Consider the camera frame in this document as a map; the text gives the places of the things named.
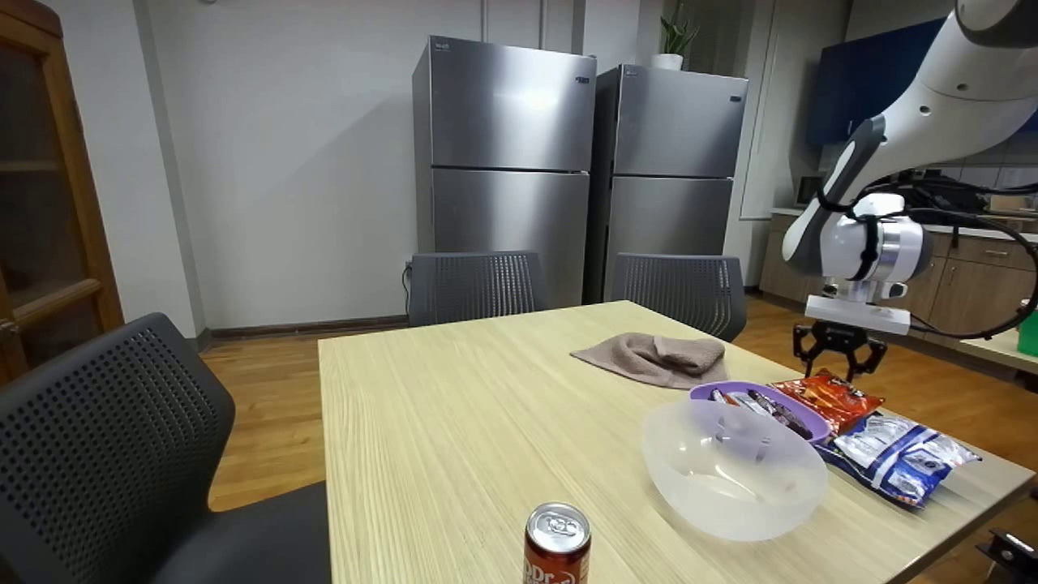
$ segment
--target black chair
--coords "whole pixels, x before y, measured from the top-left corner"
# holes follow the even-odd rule
[[[414,253],[406,285],[412,324],[518,314],[546,305],[538,256],[522,249]]]
[[[329,579],[324,483],[209,510],[229,424],[166,314],[0,390],[0,579]]]
[[[747,326],[747,293],[738,256],[617,253],[606,299],[639,301],[723,340],[734,340]]]

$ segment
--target refrigerator door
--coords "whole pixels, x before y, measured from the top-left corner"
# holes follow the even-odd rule
[[[591,168],[593,56],[431,37],[431,165]]]
[[[621,68],[617,175],[734,175],[747,77]]]
[[[727,179],[613,179],[611,256],[719,253]]]
[[[431,245],[537,249],[550,305],[577,305],[585,287],[585,172],[434,172]]]

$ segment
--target clear plastic bowl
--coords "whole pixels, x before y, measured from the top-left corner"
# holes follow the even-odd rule
[[[827,491],[822,455],[792,429],[700,399],[653,409],[641,455],[662,499],[689,524],[731,542],[797,528]]]

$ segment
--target snack bag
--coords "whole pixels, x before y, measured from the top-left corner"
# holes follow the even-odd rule
[[[873,412],[819,452],[905,510],[924,506],[955,468],[980,460],[961,441],[888,412]]]
[[[797,401],[809,401],[832,424],[832,432],[847,432],[879,405],[879,399],[853,390],[847,378],[827,371],[819,371],[805,378],[778,382],[777,390]]]

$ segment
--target blue snack bag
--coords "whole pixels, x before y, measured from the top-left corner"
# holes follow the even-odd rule
[[[955,438],[888,412],[873,412],[822,455],[905,510],[924,506],[955,468],[980,460]]]

